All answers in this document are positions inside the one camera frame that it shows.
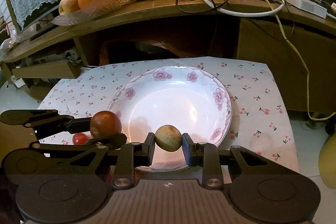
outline potato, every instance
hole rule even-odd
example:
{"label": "potato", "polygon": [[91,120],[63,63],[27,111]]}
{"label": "potato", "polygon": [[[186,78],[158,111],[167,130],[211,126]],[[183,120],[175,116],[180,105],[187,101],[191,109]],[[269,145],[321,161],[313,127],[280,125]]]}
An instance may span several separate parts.
{"label": "potato", "polygon": [[155,132],[155,142],[163,150],[174,152],[182,145],[182,135],[177,128],[166,124]]}

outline wooden shelf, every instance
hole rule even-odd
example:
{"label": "wooden shelf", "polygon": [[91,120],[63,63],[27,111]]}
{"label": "wooden shelf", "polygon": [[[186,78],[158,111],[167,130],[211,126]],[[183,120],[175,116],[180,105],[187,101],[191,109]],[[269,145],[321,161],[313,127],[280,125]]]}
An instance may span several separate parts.
{"label": "wooden shelf", "polygon": [[[221,3],[221,0],[214,1],[218,4]],[[181,5],[184,6],[185,10],[190,11],[206,10],[209,8],[204,4],[203,0],[181,2]],[[279,4],[272,5],[274,8],[279,6]],[[224,5],[224,8],[232,8],[238,12],[245,13],[259,13],[269,10],[267,3],[262,0],[230,0],[229,5]],[[293,20],[296,23],[304,24],[336,36],[336,22],[332,19],[317,17],[291,5],[288,6],[288,9],[290,12],[287,9],[283,9],[278,13],[281,19]],[[15,62],[50,45],[110,27],[149,19],[184,15],[189,14],[178,10],[175,6],[175,0],[132,0],[118,10],[98,17],[95,20],[75,26],[59,26],[33,41],[22,42],[5,54],[0,62]]]}

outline white cable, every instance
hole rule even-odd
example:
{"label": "white cable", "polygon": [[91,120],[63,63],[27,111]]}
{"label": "white cable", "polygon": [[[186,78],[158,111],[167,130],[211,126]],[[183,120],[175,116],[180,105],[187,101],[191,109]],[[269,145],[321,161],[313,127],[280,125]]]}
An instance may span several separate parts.
{"label": "white cable", "polygon": [[333,20],[336,20],[336,17],[334,17],[333,15],[327,13],[327,17],[331,17]]}
{"label": "white cable", "polygon": [[[213,4],[209,1],[209,0],[203,0],[209,7],[214,8]],[[265,17],[265,16],[271,16],[276,14],[277,12],[279,12],[283,7],[285,7],[285,3],[282,2],[281,5],[271,11],[268,12],[263,12],[263,13],[239,13],[239,12],[233,12],[230,10],[226,10],[223,8],[218,8],[217,11],[223,13],[223,14],[227,14],[227,15],[231,15],[231,16],[236,16],[236,17]]]}

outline apple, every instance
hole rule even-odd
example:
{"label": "apple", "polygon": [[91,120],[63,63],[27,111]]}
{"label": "apple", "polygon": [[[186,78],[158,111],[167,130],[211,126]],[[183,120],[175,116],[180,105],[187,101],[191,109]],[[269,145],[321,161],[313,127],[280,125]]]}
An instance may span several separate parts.
{"label": "apple", "polygon": [[60,15],[67,15],[79,10],[78,0],[61,0],[58,7]]}

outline pink flower pattern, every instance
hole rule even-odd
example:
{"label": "pink flower pattern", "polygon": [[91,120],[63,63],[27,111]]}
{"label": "pink flower pattern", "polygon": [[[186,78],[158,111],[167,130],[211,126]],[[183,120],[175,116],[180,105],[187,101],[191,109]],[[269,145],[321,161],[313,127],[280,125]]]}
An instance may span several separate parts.
{"label": "pink flower pattern", "polygon": [[221,133],[221,128],[216,128],[215,131],[213,132],[213,134],[210,137],[210,140],[213,141],[215,140]]}
{"label": "pink flower pattern", "polygon": [[160,69],[153,73],[153,77],[154,77],[154,81],[164,81],[166,79],[171,79],[173,76],[165,72],[164,69]]}
{"label": "pink flower pattern", "polygon": [[187,76],[187,80],[190,81],[190,82],[196,82],[197,81],[197,74],[196,72],[190,72],[188,73],[188,76]]}
{"label": "pink flower pattern", "polygon": [[213,93],[213,97],[215,98],[216,105],[218,105],[218,110],[222,110],[225,92],[222,91],[220,88],[217,88],[216,91]]}
{"label": "pink flower pattern", "polygon": [[132,99],[133,96],[135,96],[135,90],[133,88],[125,90],[125,97],[128,98],[128,100]]}

